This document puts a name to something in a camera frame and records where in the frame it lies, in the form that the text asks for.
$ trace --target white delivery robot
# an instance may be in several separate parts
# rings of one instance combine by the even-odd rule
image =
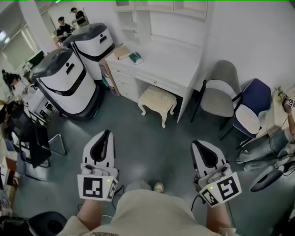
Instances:
[[[63,44],[72,47],[95,82],[102,79],[98,62],[115,48],[105,24],[85,25],[69,36]]]
[[[191,154],[197,175],[194,184],[210,207],[216,207],[233,199],[241,192],[239,178],[226,163],[222,151],[200,140],[191,144]]]
[[[92,118],[104,94],[68,48],[49,53],[34,69],[32,79],[61,114],[75,120]]]
[[[89,141],[83,151],[82,173],[77,176],[80,198],[112,201],[118,184],[114,158],[114,136],[111,131],[102,131]]]

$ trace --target white column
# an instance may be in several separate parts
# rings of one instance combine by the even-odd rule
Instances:
[[[19,1],[18,3],[32,35],[44,54],[46,55],[57,49],[44,24],[35,1]]]

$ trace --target green book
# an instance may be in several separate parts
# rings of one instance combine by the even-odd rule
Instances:
[[[135,65],[140,64],[143,62],[142,57],[138,52],[133,52],[129,55],[130,59],[135,63]]]

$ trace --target ceiling light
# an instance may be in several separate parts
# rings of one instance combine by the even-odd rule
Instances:
[[[9,41],[10,41],[10,38],[8,37],[4,40],[4,43],[7,44]]]
[[[2,41],[3,39],[5,39],[6,37],[6,33],[4,31],[0,32],[0,41]]]

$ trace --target robot's black top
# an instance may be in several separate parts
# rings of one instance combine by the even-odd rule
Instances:
[[[52,51],[34,69],[31,79],[54,75],[65,65],[72,54],[73,51],[68,48]]]
[[[100,35],[107,29],[107,26],[103,23],[88,24],[80,29],[77,29],[71,36],[69,36],[63,44],[69,46],[71,42],[75,41],[87,41]]]

